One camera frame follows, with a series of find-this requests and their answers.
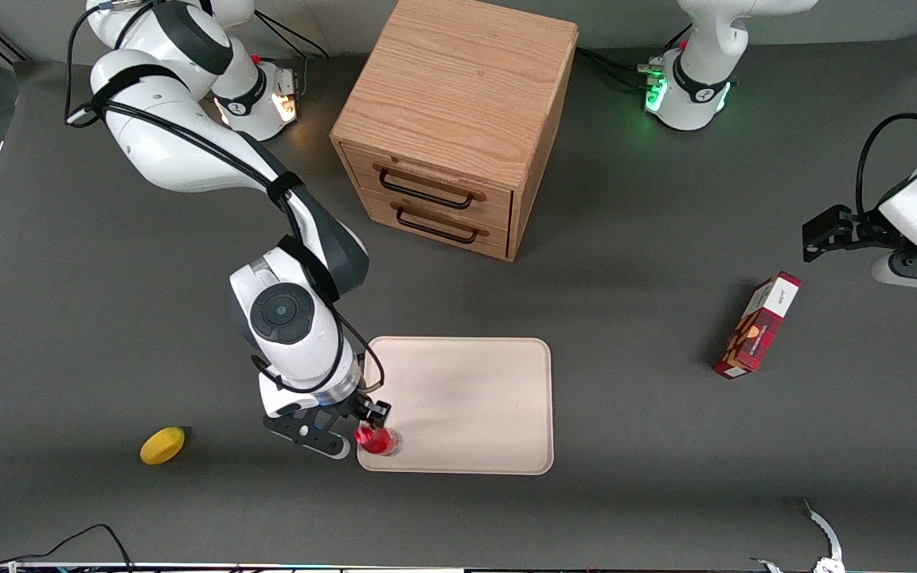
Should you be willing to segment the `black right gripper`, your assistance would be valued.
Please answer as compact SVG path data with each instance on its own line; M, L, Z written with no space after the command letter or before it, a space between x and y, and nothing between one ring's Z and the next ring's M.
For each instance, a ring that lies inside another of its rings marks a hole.
M329 433L339 419L354 417L371 427L386 427L392 405L383 400L371 400L358 390L334 405L302 407L292 414L296 435Z

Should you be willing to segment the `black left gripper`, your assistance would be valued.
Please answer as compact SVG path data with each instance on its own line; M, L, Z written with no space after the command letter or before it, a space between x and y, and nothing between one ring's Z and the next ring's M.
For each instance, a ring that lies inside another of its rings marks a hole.
M902 233L879 209L853 212L844 205L834 205L804 223L802 261L812 263L830 251L894 251L903 243Z

